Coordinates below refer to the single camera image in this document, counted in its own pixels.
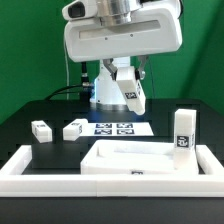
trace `green wall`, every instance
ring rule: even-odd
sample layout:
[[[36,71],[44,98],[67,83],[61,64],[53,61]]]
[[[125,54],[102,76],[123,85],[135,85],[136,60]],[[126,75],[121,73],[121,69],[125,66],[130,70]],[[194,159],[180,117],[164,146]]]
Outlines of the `green wall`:
[[[66,85],[61,9],[70,2],[1,1],[0,123],[26,102]],[[224,2],[185,0],[184,5],[183,46],[151,56],[156,98],[200,98],[224,114]],[[90,62],[88,68],[95,77],[98,63]],[[69,60],[69,69],[70,83],[79,83],[80,64]],[[143,88],[151,97],[149,76]]]

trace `small white block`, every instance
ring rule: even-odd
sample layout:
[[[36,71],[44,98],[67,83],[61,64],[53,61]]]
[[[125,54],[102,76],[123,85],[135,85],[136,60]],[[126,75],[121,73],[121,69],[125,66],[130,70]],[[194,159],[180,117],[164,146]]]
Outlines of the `small white block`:
[[[145,113],[145,94],[141,83],[135,78],[133,66],[119,68],[116,82],[126,101],[128,109],[138,115]]]
[[[87,119],[76,119],[63,128],[63,139],[65,141],[75,141],[88,124]]]
[[[40,143],[52,142],[52,130],[44,121],[32,121],[32,133]]]

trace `sticker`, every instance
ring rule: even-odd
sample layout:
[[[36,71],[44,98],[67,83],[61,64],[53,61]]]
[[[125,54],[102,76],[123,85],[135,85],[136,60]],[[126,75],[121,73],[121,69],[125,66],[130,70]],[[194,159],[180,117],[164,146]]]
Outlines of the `sticker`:
[[[72,123],[73,126],[78,126],[80,125],[79,123]]]
[[[194,134],[191,136],[176,135],[175,146],[177,148],[190,148],[194,145]]]
[[[45,128],[46,125],[45,124],[40,124],[40,125],[37,125],[38,128]]]
[[[112,128],[112,124],[111,123],[96,124],[96,128]]]
[[[118,135],[134,135],[134,129],[117,129]]]
[[[144,171],[141,171],[141,170],[132,170],[131,171],[131,174],[132,175],[143,175],[144,174]]]
[[[79,134],[82,133],[82,125],[79,126]]]
[[[117,128],[133,128],[132,123],[119,123],[117,124]]]
[[[140,93],[141,93],[141,86],[140,86],[140,83],[138,82],[138,86],[137,86],[137,93],[138,95],[140,96]]]
[[[135,92],[131,92],[131,93],[125,93],[125,96],[128,100],[130,99],[136,99],[137,98],[137,95]]]
[[[111,129],[96,129],[94,132],[95,135],[112,135]]]

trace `tall white block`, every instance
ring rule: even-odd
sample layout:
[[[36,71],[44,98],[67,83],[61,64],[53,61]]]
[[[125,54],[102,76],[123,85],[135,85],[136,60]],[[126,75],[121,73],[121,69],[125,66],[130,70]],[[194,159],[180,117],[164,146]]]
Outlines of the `tall white block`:
[[[174,121],[174,168],[196,167],[195,153],[196,110],[179,109]]]

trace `black table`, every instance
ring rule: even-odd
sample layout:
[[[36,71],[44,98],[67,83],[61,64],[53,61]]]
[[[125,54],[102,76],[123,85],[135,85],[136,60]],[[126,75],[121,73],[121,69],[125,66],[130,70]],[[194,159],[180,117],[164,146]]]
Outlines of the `black table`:
[[[223,116],[198,100],[157,99],[147,101],[143,116],[129,111],[92,110],[89,103],[80,101],[29,102],[0,126],[0,165],[3,166],[21,145],[32,145],[34,149],[42,147],[31,132],[31,121],[34,120],[44,120],[53,129],[53,143],[43,144],[49,152],[54,148],[75,145],[79,157],[76,164],[68,167],[62,165],[59,168],[56,167],[57,160],[49,164],[49,167],[41,167],[42,164],[37,159],[36,164],[31,161],[24,175],[73,174],[79,173],[79,160],[98,139],[173,142],[174,112],[179,108],[197,110],[196,144],[206,144],[223,163]],[[149,122],[154,136],[81,137],[76,142],[64,142],[62,129],[76,118],[86,118],[90,123]],[[49,155],[43,154],[43,157],[49,159]],[[223,208],[223,198],[0,198],[0,223],[210,224],[223,223]]]

